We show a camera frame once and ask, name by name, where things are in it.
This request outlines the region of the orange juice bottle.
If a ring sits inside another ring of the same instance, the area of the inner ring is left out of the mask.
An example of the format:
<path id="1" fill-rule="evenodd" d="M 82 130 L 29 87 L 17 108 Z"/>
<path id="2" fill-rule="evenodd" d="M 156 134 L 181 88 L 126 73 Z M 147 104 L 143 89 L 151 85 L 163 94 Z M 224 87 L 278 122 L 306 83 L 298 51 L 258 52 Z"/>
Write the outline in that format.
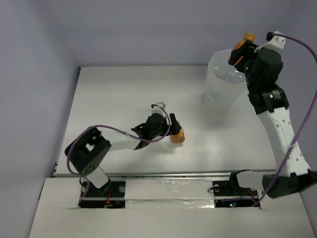
<path id="1" fill-rule="evenodd" d="M 181 144 L 185 141 L 185 134 L 183 127 L 180 122 L 177 120 L 177 125 L 174 127 L 174 131 L 171 135 L 171 142 L 174 144 Z"/>
<path id="2" fill-rule="evenodd" d="M 249 44 L 253 43 L 255 40 L 256 40 L 256 37 L 254 34 L 246 33 L 242 41 L 236 44 L 236 46 L 234 47 L 234 57 L 235 57 L 235 60 L 233 63 L 234 66 L 237 65 L 243 59 L 245 48 Z"/>

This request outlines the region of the clear bottle white cap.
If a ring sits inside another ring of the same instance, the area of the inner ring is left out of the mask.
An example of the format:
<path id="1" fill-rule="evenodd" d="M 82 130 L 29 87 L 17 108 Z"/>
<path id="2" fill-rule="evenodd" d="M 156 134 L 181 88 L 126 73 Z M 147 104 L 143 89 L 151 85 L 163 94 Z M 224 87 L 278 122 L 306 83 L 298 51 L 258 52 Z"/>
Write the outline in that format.
<path id="1" fill-rule="evenodd" d="M 223 80 L 228 83 L 238 85 L 245 82 L 245 76 L 236 69 L 231 69 L 224 73 Z"/>

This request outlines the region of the green label clear bottle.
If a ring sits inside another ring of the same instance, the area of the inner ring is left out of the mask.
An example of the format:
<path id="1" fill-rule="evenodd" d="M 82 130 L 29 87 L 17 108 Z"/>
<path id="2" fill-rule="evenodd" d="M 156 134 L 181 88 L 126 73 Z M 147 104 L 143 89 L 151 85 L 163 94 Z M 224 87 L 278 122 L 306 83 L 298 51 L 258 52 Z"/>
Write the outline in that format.
<path id="1" fill-rule="evenodd" d="M 219 72 L 219 71 L 220 71 L 220 66 L 219 66 L 219 65 L 213 65 L 213 66 L 211 67 L 211 69 L 212 69 L 213 71 Z"/>

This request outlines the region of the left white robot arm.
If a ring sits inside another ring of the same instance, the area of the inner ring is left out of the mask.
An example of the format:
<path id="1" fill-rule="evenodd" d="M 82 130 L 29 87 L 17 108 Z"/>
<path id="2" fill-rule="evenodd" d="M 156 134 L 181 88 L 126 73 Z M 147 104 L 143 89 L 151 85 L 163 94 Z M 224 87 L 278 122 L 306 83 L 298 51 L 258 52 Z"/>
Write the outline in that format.
<path id="1" fill-rule="evenodd" d="M 153 112 L 145 122 L 127 133 L 115 127 L 93 125 L 83 131 L 64 151 L 68 171 L 86 180 L 85 189 L 106 195 L 111 180 L 100 167 L 105 156 L 120 150 L 141 150 L 167 136 L 177 137 L 182 127 L 175 114 Z"/>

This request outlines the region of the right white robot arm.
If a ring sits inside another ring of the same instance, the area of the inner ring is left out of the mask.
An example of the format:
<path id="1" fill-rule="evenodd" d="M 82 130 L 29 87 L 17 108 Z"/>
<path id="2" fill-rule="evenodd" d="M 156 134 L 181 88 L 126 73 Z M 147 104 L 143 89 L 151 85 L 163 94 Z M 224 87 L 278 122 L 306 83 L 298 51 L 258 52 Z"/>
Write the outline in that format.
<path id="1" fill-rule="evenodd" d="M 293 130 L 286 93 L 276 83 L 283 69 L 278 50 L 242 40 L 232 50 L 228 63 L 245 75 L 249 101 L 265 128 L 276 163 L 273 175 L 251 170 L 232 173 L 229 191 L 240 194 L 246 188 L 254 188 L 274 199 L 315 185 L 317 173 L 302 154 L 298 144 L 300 132 Z"/>

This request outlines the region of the translucent white bin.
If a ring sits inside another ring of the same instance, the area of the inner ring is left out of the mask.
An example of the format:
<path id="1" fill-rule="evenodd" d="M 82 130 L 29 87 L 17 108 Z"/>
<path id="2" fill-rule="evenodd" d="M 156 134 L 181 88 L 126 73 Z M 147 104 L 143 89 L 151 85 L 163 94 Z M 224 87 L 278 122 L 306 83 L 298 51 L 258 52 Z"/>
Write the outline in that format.
<path id="1" fill-rule="evenodd" d="M 223 80 L 224 73 L 235 67 L 228 64 L 231 49 L 216 52 L 208 63 L 205 83 L 204 105 L 214 112 L 226 112 L 240 95 L 246 90 L 246 81 L 234 85 Z M 211 69 L 213 65 L 219 65 L 220 71 Z"/>

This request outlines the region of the aluminium rail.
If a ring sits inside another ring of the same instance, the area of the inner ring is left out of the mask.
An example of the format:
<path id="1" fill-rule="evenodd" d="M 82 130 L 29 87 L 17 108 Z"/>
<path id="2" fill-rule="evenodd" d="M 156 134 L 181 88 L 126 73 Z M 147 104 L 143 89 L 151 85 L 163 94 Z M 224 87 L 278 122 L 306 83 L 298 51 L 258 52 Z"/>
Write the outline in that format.
<path id="1" fill-rule="evenodd" d="M 108 177 L 221 177 L 229 176 L 233 171 L 213 171 L 213 172 L 179 172 L 179 173 L 110 173 L 105 172 Z M 255 170 L 265 174 L 273 174 L 274 170 Z M 54 171 L 52 177 L 71 177 L 76 176 L 70 173 L 57 173 Z"/>

